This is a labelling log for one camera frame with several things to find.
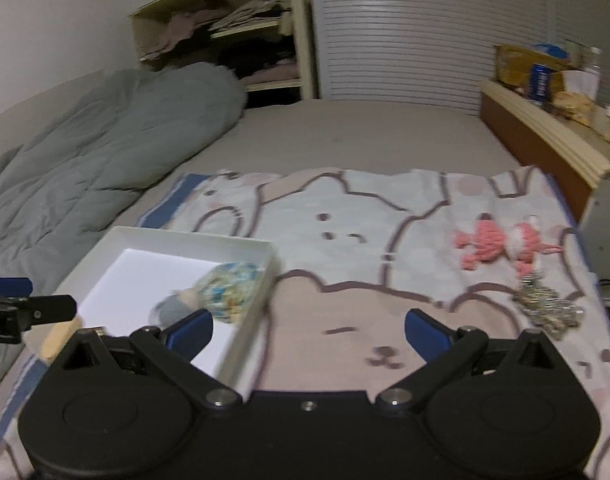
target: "pink crocheted toy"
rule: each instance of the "pink crocheted toy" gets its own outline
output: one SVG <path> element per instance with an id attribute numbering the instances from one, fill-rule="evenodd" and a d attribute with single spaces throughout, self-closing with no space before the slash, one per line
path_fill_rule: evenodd
<path id="1" fill-rule="evenodd" d="M 463 249 L 474 246 L 474 253 L 461 257 L 461 269 L 474 270 L 480 262 L 491 263 L 505 253 L 514 263 L 519 277 L 530 274 L 540 267 L 539 254 L 560 253 L 561 246 L 541 242 L 541 227 L 538 217 L 529 216 L 524 222 L 512 227 L 509 235 L 492 219 L 480 219 L 476 222 L 473 235 L 458 231 L 454 246 Z"/>

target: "nightstand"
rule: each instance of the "nightstand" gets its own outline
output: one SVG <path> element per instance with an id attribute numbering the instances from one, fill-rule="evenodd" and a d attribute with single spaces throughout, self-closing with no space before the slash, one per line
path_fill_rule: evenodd
<path id="1" fill-rule="evenodd" d="M 551 174 L 568 203 L 592 270 L 610 279 L 610 144 L 493 81 L 483 81 L 480 119 L 524 166 Z"/>

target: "white box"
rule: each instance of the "white box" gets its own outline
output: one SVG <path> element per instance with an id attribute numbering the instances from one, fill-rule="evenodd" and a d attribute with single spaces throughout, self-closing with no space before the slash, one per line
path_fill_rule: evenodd
<path id="1" fill-rule="evenodd" d="M 148 324 L 150 310 L 175 290 L 189 288 L 212 267 L 255 264 L 256 290 L 238 325 L 214 320 L 210 343 L 192 360 L 197 368 L 246 397 L 262 364 L 267 324 L 265 304 L 278 270 L 271 243 L 199 233 L 114 227 L 60 284 L 55 294 L 78 303 L 83 327 L 104 326 L 110 335 L 129 335 Z M 37 351 L 50 325 L 25 337 Z"/>

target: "gray comforter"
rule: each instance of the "gray comforter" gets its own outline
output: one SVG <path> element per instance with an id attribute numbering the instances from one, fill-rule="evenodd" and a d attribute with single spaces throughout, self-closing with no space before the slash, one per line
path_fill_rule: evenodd
<path id="1" fill-rule="evenodd" d="M 115 217 L 239 118 L 245 93 L 206 63 L 112 75 L 0 159 L 0 276 L 51 294 Z M 0 378 L 20 351 L 0 345 Z"/>

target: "mattress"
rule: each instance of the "mattress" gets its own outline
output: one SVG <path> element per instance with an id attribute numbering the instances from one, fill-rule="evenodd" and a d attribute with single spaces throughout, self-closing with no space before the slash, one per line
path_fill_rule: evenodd
<path id="1" fill-rule="evenodd" d="M 147 191 L 114 225 L 134 225 L 183 173 L 214 174 L 229 168 L 288 174 L 335 167 L 382 174 L 417 168 L 493 176 L 519 166 L 479 118 L 451 108 L 301 101 L 246 110 L 234 128 Z"/>

